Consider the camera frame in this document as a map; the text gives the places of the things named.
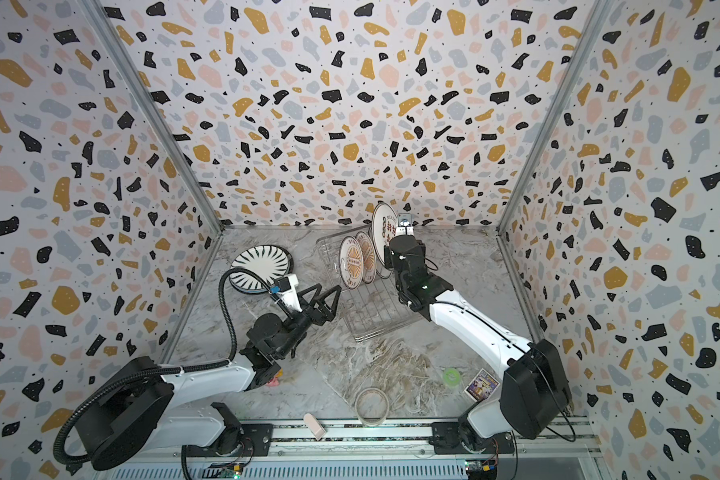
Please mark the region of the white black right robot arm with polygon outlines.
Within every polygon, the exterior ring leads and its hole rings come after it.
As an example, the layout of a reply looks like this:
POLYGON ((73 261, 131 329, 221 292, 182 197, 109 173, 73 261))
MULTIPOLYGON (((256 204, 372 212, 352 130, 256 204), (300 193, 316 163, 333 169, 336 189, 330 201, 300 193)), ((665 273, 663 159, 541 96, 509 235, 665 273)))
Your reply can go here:
POLYGON ((400 302, 459 338, 498 379, 497 389, 459 418, 462 445, 478 452, 497 435, 535 439, 548 430, 571 401, 558 349, 547 340, 534 343, 515 334, 478 311, 429 270, 425 245, 414 236, 394 237, 384 257, 400 302))

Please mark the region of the white striped plate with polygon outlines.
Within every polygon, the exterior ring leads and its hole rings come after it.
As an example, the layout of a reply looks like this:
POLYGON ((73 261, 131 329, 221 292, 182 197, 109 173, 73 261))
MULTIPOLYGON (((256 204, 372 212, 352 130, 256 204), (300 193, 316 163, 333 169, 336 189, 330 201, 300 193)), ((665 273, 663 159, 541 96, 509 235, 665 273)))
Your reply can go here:
MULTIPOLYGON (((231 263, 232 268, 252 271, 269 284, 272 284, 276 278, 290 274, 293 266, 291 254, 273 244, 250 247, 239 253, 231 263)), ((243 294, 256 295, 266 292, 265 287, 258 280, 244 272, 233 273, 229 277, 229 282, 235 290, 243 294)))

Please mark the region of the red character plate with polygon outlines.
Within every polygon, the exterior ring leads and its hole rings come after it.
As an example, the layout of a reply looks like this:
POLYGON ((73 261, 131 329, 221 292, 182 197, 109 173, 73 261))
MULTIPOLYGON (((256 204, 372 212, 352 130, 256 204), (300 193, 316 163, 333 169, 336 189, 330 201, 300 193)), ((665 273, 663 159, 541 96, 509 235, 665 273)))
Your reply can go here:
POLYGON ((380 202, 376 205, 371 221, 371 238, 375 248, 383 253, 384 247, 396 236, 398 216, 390 205, 380 202))
POLYGON ((392 271, 387 269, 385 265, 385 247, 386 244, 384 242, 374 245, 377 265, 376 276, 379 279, 388 279, 392 275, 392 271))

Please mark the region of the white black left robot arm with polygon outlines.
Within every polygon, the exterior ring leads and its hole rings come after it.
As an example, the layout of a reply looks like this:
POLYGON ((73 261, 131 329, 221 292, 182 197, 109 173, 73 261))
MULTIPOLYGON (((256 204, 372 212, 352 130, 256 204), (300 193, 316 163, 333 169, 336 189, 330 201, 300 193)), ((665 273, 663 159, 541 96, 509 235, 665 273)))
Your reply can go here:
POLYGON ((251 445, 239 418, 217 396, 272 381, 311 326, 335 319, 341 292, 320 284, 291 291, 286 315, 260 316, 246 346, 229 358, 190 366, 158 365, 147 356, 129 361, 60 427, 54 459, 70 472, 85 463, 105 471, 146 450, 179 447, 184 456, 191 450, 227 456, 251 445))

